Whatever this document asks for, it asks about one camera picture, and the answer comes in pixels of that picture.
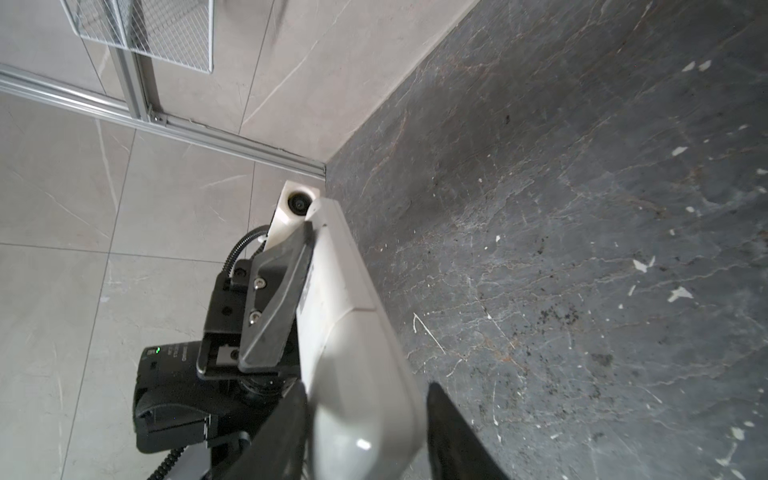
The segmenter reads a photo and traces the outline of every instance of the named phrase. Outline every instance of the white plastic object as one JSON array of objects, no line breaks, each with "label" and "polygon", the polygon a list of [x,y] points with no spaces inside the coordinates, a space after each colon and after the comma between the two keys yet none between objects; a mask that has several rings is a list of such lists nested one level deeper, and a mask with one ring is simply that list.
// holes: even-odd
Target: white plastic object
[{"label": "white plastic object", "polygon": [[277,206],[275,207],[275,214],[272,217],[272,223],[270,224],[270,232],[266,237],[266,245],[264,250],[269,250],[273,246],[282,242],[300,224],[304,223],[305,217],[296,215],[290,211],[288,207],[288,199],[297,193],[302,193],[308,196],[312,201],[317,200],[320,197],[320,190],[308,185],[299,184],[297,182],[288,180],[283,185],[283,191],[280,192],[280,198],[277,200]]},{"label": "white plastic object", "polygon": [[310,476],[399,478],[425,441],[424,399],[341,206],[319,198],[306,220],[316,241],[296,321]]}]

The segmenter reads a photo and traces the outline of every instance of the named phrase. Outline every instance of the gray marble slab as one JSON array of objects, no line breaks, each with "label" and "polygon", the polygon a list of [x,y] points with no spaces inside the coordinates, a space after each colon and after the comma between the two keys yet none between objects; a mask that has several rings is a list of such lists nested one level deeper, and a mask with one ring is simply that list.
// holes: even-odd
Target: gray marble slab
[{"label": "gray marble slab", "polygon": [[419,383],[510,478],[768,475],[766,28],[482,0],[330,161]]}]

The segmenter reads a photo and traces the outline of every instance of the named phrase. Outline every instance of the white wire mesh basket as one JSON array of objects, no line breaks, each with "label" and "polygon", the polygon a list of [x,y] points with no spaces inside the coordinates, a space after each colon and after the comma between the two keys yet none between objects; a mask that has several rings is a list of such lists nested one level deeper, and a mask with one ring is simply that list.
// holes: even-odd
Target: white wire mesh basket
[{"label": "white wire mesh basket", "polygon": [[77,35],[211,73],[214,0],[61,0]]}]

